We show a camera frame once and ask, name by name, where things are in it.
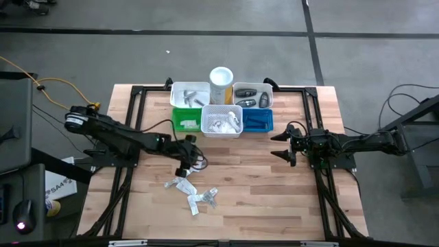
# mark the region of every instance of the yellow cable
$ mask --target yellow cable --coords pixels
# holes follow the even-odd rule
[[[11,61],[9,61],[8,59],[6,59],[6,58],[4,58],[4,57],[2,57],[2,56],[0,56],[0,59],[2,59],[2,60],[4,60],[5,62],[7,62],[8,64],[10,64],[10,65],[12,65],[12,66],[14,66],[14,67],[16,67],[17,69],[19,69],[20,71],[22,71],[25,75],[27,75],[31,80],[33,80],[34,81],[34,84],[36,84],[37,86],[41,86],[41,84],[40,84],[40,82],[44,82],[44,81],[48,81],[48,80],[53,80],[53,81],[56,81],[56,82],[64,82],[64,83],[66,83],[66,84],[68,84],[68,85],[70,85],[70,86],[72,86],[80,95],[81,95],[81,97],[88,103],[88,104],[92,104],[92,105],[94,105],[95,107],[96,107],[96,109],[97,110],[99,110],[99,107],[101,106],[100,105],[100,103],[92,103],[92,102],[90,102],[85,96],[84,96],[84,94],[82,94],[82,92],[73,84],[73,83],[71,83],[71,82],[67,82],[66,80],[63,80],[63,79],[60,79],[60,78],[43,78],[43,79],[39,79],[39,80],[35,80],[35,78],[33,78],[28,72],[26,72],[24,69],[22,69],[20,66],[18,66],[18,65],[16,65],[16,64],[14,64],[13,62],[11,62]],[[57,105],[57,106],[59,106],[59,107],[61,107],[61,108],[64,108],[64,109],[66,109],[66,110],[69,110],[66,106],[64,106],[63,104],[60,104],[60,103],[58,103],[58,102],[56,102],[56,101],[54,101],[54,100],[52,100],[50,97],[49,97],[49,95],[46,93],[46,91],[44,90],[44,89],[42,89],[41,90],[42,92],[43,92],[43,94],[46,96],[46,98],[51,102],[51,103],[53,103],[53,104],[55,104],[55,105]]]
[[[73,87],[80,95],[81,95],[81,97],[88,103],[88,104],[94,104],[94,103],[92,103],[90,100],[88,100],[82,93],[81,93],[81,91],[73,84],[73,83],[71,83],[71,82],[67,82],[66,80],[63,80],[63,79],[60,79],[60,78],[43,78],[43,79],[39,79],[39,80],[37,80],[37,82],[38,83],[40,83],[40,82],[44,82],[44,81],[50,81],[50,80],[52,80],[52,81],[56,81],[56,82],[64,82],[64,83],[66,83],[66,84],[68,84],[68,85],[70,85],[71,87]]]

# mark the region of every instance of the white plastic bin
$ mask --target white plastic bin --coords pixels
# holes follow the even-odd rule
[[[184,91],[188,93],[197,92],[191,97],[192,108],[201,108],[202,106],[195,103],[195,99],[208,105],[211,101],[211,85],[208,82],[174,82],[171,89],[170,102],[172,106],[178,108],[190,108],[185,104]]]
[[[257,93],[252,97],[236,97],[235,91],[238,89],[256,89]],[[268,94],[268,106],[266,108],[271,108],[273,106],[273,87],[266,83],[248,83],[248,82],[236,82],[233,85],[233,104],[240,102],[244,99],[254,99],[256,100],[256,105],[249,108],[259,108],[259,99],[262,93],[266,92]]]
[[[239,131],[237,133],[218,133],[209,130],[214,121],[228,119],[228,113],[233,112],[239,120]],[[242,107],[233,105],[208,105],[203,106],[201,112],[201,131],[205,137],[213,138],[238,138],[244,129],[242,123]]]

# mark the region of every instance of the white lid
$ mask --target white lid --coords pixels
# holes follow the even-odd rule
[[[211,84],[221,89],[228,88],[233,82],[233,73],[226,67],[216,67],[209,75]]]

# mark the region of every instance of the red light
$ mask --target red light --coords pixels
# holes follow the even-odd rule
[[[20,230],[23,230],[25,228],[25,224],[20,222],[19,224],[16,225],[16,227],[18,227]]]

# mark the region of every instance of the plastic container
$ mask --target plastic container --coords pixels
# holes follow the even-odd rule
[[[273,130],[273,110],[243,108],[244,132],[269,132]]]
[[[185,103],[185,90],[187,93],[196,92],[193,97]],[[204,105],[208,105],[211,98],[211,85],[208,82],[174,82],[171,89],[170,103],[178,108],[201,108],[202,106],[195,102],[200,101]]]
[[[238,89],[256,89],[257,93],[252,97],[236,97],[235,91]],[[270,108],[273,106],[273,88],[270,84],[266,83],[248,83],[248,82],[236,82],[233,85],[233,104],[240,102],[244,99],[254,99],[256,100],[256,105],[249,108],[259,108],[259,99],[261,99],[262,93],[266,92],[268,94],[268,106]]]
[[[233,73],[226,67],[216,67],[209,75],[211,81],[212,104],[225,104],[226,99],[231,98],[231,90],[227,88],[233,85]]]
[[[199,132],[201,130],[201,108],[174,108],[172,121],[178,132]],[[197,126],[184,125],[183,121],[195,121]]]
[[[227,121],[229,112],[233,112],[239,121],[237,133],[218,133],[209,129],[215,121]],[[242,107],[233,105],[208,105],[203,106],[201,113],[201,131],[205,137],[214,138],[238,138],[244,129],[242,123]]]

